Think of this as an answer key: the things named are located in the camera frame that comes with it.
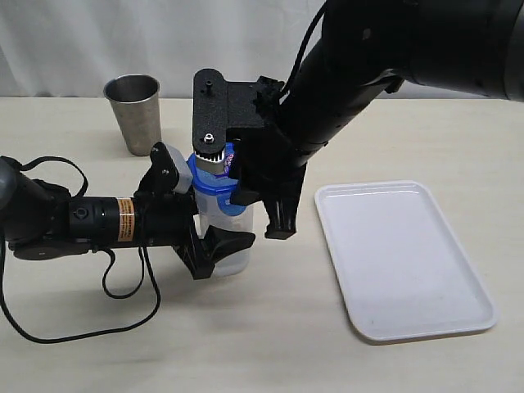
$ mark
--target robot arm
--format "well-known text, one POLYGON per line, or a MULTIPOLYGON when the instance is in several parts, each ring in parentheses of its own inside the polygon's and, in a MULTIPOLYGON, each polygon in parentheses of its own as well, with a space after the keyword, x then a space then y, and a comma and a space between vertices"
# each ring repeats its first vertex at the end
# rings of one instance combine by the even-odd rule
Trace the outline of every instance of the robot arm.
POLYGON ((307 161, 380 93, 404 80, 524 101, 522 0, 327 0, 322 37, 282 83, 194 79, 193 147, 202 169, 221 171, 233 142, 232 202, 262 201, 267 238, 296 232, 307 161))

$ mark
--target cup rim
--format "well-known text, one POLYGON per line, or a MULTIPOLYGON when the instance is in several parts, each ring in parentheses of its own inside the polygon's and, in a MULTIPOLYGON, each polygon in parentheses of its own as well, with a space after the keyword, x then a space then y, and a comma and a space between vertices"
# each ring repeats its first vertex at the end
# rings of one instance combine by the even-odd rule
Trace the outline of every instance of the cup rim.
POLYGON ((139 102, 144 102, 144 101, 147 101, 149 100, 151 97, 153 97, 155 94, 157 94, 158 92, 160 91, 160 82, 158 81, 158 79, 156 79, 155 77, 153 76, 150 76, 148 74, 139 74, 139 73, 135 73, 135 74, 123 74, 123 75, 119 75, 117 76, 116 78, 113 78, 112 80, 110 80, 109 82, 107 82, 105 85, 104 85, 104 89, 103 89, 103 92, 104 92, 104 97, 106 99, 108 99, 109 101, 111 102, 116 102, 116 103, 119 103, 119 104, 138 104, 139 102), (143 100, 140 100, 140 101, 132 101, 132 102, 123 102, 123 101, 119 101, 119 100, 115 100, 114 98, 111 98, 107 95, 107 88, 109 87, 110 84, 113 84, 114 82, 120 80, 120 79, 123 79, 123 78, 128 78, 129 76, 143 76, 143 77, 146 77, 146 78, 149 78, 156 86, 156 89, 155 89, 155 92, 150 95, 149 97, 146 97, 144 98, 143 100))

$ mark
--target plastic tray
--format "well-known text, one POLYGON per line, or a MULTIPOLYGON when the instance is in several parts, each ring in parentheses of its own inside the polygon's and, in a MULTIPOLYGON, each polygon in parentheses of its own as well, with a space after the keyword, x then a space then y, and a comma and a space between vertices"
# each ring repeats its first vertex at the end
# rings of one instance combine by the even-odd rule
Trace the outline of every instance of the plastic tray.
POLYGON ((351 322, 373 341, 480 332, 495 306, 431 193, 414 182, 315 195, 351 322))

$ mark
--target orange warning label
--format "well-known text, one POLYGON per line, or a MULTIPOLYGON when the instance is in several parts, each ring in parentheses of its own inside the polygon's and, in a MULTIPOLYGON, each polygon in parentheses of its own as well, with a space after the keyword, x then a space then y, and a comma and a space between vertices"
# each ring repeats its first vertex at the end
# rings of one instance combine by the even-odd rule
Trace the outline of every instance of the orange warning label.
POLYGON ((131 198, 117 198, 120 209, 119 242, 132 242, 134 234, 134 206, 131 198))

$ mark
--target blue lid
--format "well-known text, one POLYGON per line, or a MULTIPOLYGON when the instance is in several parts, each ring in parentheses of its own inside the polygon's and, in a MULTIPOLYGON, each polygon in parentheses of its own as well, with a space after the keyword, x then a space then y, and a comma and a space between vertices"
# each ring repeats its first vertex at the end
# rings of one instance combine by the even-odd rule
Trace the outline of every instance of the blue lid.
POLYGON ((222 174, 210 174, 200 168, 197 168, 194 154, 191 154, 187 164, 193 174, 193 187, 203 194, 217 196, 220 194, 231 193, 237 186, 238 180, 229 178, 229 167, 233 161, 234 151, 233 144, 226 143, 226 158, 224 172, 222 174))

